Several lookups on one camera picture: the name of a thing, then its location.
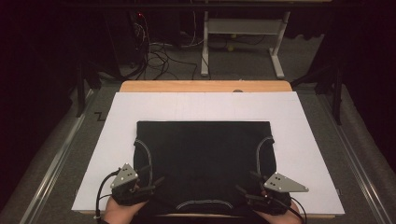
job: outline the floor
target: floor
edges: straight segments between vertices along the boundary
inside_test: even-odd
[[[271,36],[240,36],[238,41],[226,39],[224,36],[213,36],[209,42],[211,79],[276,79],[267,52],[275,41]],[[287,81],[293,81],[307,72],[321,39],[304,40],[300,36],[284,39],[279,60]],[[162,46],[151,46],[151,67],[139,79],[191,79],[192,76],[194,79],[209,79],[199,74],[200,46],[182,49],[165,46],[165,49],[167,55],[163,53]],[[163,61],[155,53],[161,54],[162,59],[169,59],[167,73],[160,76]],[[195,74],[192,63],[198,65]],[[130,70],[130,66],[121,66],[124,74]],[[72,93],[72,108],[37,152],[2,211],[0,223],[94,222],[92,216],[71,211],[71,206],[105,124],[103,119],[119,87],[117,81],[103,81],[100,90],[87,89],[88,105],[80,118],[76,118],[77,94]],[[311,218],[309,222],[392,223],[396,220],[394,213],[391,213],[396,209],[396,177],[365,129],[347,88],[343,88],[342,125],[337,125],[331,116],[331,95],[316,95],[314,87],[315,83],[302,84],[294,91],[298,92],[346,214],[333,219]]]

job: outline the table leg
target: table leg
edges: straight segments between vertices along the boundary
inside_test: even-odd
[[[270,48],[270,55],[271,55],[271,60],[273,62],[275,72],[276,72],[276,77],[279,79],[284,79],[285,75],[283,74],[282,67],[280,65],[279,58],[277,57],[277,53],[279,52],[280,44],[282,43],[283,35],[285,34],[286,31],[286,26],[288,25],[288,20],[289,20],[290,12],[285,12],[283,15],[283,20],[282,23],[279,26],[279,32],[277,34],[277,40],[276,40],[276,45],[274,48]]]
[[[209,75],[209,49],[207,47],[208,19],[209,19],[209,12],[206,11],[204,18],[204,46],[202,49],[202,60],[201,60],[201,76],[203,77],[207,77]]]

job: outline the black cloth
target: black cloth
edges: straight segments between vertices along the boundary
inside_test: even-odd
[[[139,215],[252,216],[235,185],[260,194],[249,171],[274,173],[273,143],[268,121],[138,121],[134,168],[152,165],[138,185],[165,177]]]

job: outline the human hand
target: human hand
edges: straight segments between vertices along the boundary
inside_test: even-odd
[[[111,224],[129,224],[137,212],[147,202],[137,203],[131,206],[119,205],[113,197],[110,196],[107,201],[104,221]]]
[[[291,201],[290,208],[296,211],[297,213],[299,213],[299,209],[293,201]],[[263,217],[265,220],[267,220],[270,224],[302,224],[301,219],[297,217],[295,214],[293,214],[290,210],[288,210],[283,215],[277,215],[277,216],[272,216],[259,211],[255,211],[255,212],[260,217]]]

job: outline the metal rail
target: metal rail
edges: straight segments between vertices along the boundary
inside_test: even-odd
[[[325,109],[326,114],[329,116],[329,119],[332,121],[332,125],[344,146],[344,153],[346,155],[348,165],[353,174],[356,176],[356,179],[361,187],[361,192],[364,194],[367,203],[370,205],[377,222],[380,224],[392,224],[393,222],[387,210],[385,209],[384,204],[382,204],[381,199],[378,196],[375,185],[365,172],[363,165],[361,164],[355,152],[355,149],[348,141],[342,126],[338,125],[332,117],[332,110],[328,100],[326,99],[326,96],[320,95],[318,99],[322,107]]]
[[[88,108],[90,108],[90,105],[93,102],[92,98],[94,98],[96,95],[97,92],[93,92],[92,90],[87,93],[86,102],[88,102],[88,105],[85,107],[85,110],[82,112],[81,116],[77,118],[69,135],[67,135],[66,139],[64,140],[64,144],[56,153],[48,171],[44,175],[44,178],[37,189],[37,192],[35,193],[35,196],[33,197],[21,219],[21,224],[37,222],[37,219],[48,197],[50,196],[53,187],[55,186],[56,180],[58,179],[58,176],[64,167],[64,163],[70,154],[73,139],[75,138],[82,122],[85,119],[85,112]]]

